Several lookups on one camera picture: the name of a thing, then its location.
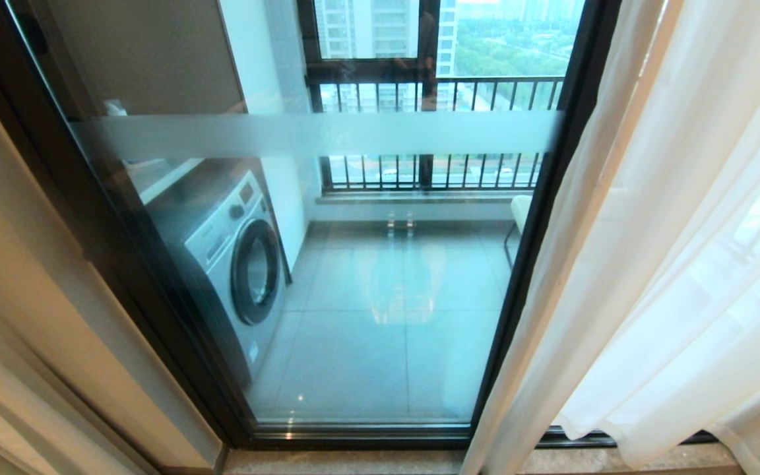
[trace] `black door frame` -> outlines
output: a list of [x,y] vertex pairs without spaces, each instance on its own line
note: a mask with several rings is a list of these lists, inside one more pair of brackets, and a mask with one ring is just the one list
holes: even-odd
[[[618,17],[620,0],[587,0],[561,95],[565,111],[557,147],[545,160],[528,226],[522,233],[509,292],[501,311],[489,365],[471,424],[439,427],[269,427],[261,430],[251,409],[227,375],[226,362],[205,340],[199,310],[182,285],[150,220],[142,220],[133,184],[117,189],[100,184],[112,175],[127,177],[118,160],[87,162],[69,131],[66,117],[19,33],[9,4],[0,0],[0,120],[39,181],[124,309],[166,364],[181,388],[223,442],[232,447],[283,449],[463,449],[482,415],[489,390],[524,306],[533,264],[546,231],[555,192],[596,102],[597,89]],[[287,439],[287,430],[292,439]],[[712,439],[698,435],[695,441]],[[568,441],[553,427],[540,446],[608,446],[595,432]]]

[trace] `tiled floor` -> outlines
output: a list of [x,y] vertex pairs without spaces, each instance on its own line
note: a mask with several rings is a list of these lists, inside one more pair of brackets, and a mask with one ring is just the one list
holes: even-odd
[[509,282],[509,226],[314,224],[247,395],[257,419],[467,423]]

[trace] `metal railing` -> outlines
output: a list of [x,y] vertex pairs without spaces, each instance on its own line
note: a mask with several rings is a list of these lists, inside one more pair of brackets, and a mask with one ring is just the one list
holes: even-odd
[[[316,85],[317,110],[532,111],[552,110],[564,78],[525,76],[437,78],[435,98],[417,82]],[[544,153],[329,156],[322,158],[323,191],[446,189],[525,190],[536,186]]]

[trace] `washing machine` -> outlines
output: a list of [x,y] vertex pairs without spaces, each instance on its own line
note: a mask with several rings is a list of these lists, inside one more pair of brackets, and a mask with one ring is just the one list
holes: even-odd
[[167,190],[169,198],[156,205],[157,220],[166,223],[158,228],[205,318],[211,342],[230,373],[247,386],[270,349],[286,277],[259,180],[243,166],[221,166],[190,177],[180,191]]

